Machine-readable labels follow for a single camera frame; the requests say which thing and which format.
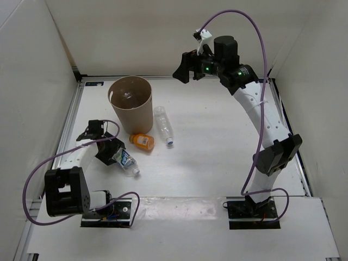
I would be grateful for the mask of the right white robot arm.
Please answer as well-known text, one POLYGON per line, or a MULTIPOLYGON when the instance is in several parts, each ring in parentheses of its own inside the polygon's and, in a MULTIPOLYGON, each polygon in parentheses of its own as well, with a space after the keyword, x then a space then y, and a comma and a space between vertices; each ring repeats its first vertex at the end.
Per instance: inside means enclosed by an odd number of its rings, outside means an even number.
POLYGON ((259 83, 254 70, 240 63, 238 43, 232 36, 214 39, 211 50, 210 34, 195 33, 198 48, 182 55, 173 77, 186 84, 206 75, 217 76, 222 86, 239 102, 253 123, 261 139, 259 152, 253 155, 253 177, 248 177, 241 194, 245 197, 244 211, 257 217, 268 204, 274 183, 302 145, 298 134, 291 134, 264 98, 265 84, 259 83))

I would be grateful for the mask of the green label clear bottle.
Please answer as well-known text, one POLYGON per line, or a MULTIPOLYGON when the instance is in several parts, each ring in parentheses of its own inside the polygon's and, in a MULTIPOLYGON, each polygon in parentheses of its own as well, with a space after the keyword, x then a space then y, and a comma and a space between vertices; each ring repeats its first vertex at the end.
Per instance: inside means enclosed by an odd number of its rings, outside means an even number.
POLYGON ((116 161, 128 174, 138 175, 140 173, 136 160, 124 148, 120 148, 112 156, 112 160, 116 161))

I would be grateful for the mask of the orange plastic bottle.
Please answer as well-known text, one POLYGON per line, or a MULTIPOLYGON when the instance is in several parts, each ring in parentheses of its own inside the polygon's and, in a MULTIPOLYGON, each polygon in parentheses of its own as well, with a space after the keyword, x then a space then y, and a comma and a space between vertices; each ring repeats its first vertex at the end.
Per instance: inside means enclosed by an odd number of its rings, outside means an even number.
POLYGON ((155 139, 145 134, 131 134, 129 142, 142 150, 151 151, 154 148, 155 139))

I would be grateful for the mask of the clear unlabeled plastic bottle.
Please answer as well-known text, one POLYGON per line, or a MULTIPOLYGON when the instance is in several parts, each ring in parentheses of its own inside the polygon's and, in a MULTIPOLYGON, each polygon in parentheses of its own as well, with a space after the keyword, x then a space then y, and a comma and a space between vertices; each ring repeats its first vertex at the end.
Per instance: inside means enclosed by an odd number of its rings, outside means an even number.
POLYGON ((165 108, 155 107, 153 113, 160 137, 168 146, 173 145, 173 130, 165 108))

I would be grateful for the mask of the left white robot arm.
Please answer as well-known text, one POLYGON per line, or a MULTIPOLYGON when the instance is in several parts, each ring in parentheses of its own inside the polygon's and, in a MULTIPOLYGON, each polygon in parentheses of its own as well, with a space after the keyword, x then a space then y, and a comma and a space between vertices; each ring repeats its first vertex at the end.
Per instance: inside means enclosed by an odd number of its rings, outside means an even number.
POLYGON ((104 126, 110 120, 90 120, 76 139, 76 146, 59 168, 45 173, 46 209, 51 217, 87 214, 91 196, 84 171, 96 158, 104 165, 116 163, 115 155, 125 144, 104 126))

